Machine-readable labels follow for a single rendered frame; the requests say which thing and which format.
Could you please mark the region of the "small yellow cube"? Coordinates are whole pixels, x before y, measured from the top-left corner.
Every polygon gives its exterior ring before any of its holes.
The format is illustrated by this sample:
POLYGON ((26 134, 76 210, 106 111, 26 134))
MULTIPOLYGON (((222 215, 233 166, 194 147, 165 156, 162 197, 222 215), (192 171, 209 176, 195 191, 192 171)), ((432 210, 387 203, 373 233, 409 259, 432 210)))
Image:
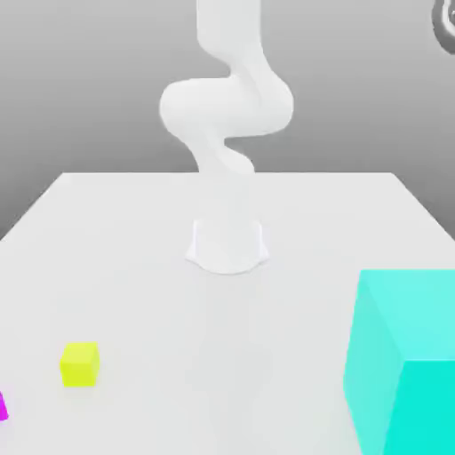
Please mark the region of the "small yellow cube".
POLYGON ((94 387, 100 370, 96 342, 68 343, 60 359, 60 374, 65 387, 94 387))

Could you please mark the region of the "large cyan box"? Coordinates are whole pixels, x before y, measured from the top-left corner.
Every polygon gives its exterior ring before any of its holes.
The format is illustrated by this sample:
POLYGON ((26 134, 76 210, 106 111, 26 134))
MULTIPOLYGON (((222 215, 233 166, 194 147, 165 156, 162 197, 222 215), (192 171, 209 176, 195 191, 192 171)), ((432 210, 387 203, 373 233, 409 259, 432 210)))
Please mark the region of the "large cyan box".
POLYGON ((455 269, 361 272, 343 388, 362 455, 455 455, 455 269))

